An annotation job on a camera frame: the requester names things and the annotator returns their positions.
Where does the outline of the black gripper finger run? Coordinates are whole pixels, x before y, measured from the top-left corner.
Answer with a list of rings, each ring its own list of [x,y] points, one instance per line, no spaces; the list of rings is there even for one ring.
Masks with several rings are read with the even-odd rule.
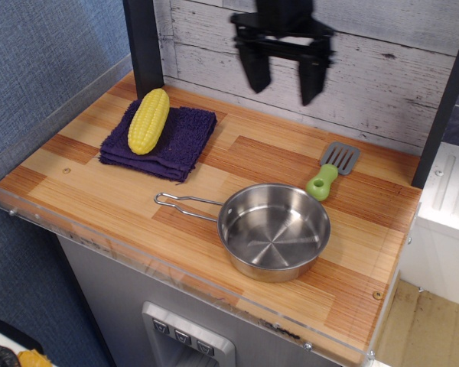
[[[301,103],[307,106],[324,89],[329,67],[329,47],[312,50],[298,58]]]
[[[269,56],[259,45],[248,42],[237,40],[236,48],[251,89],[260,93],[271,82]]]

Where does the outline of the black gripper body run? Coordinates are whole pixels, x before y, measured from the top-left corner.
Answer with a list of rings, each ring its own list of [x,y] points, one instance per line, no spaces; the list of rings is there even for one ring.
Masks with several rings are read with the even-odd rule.
[[[314,18],[312,1],[257,1],[256,11],[230,16],[243,60],[328,61],[334,29]]]

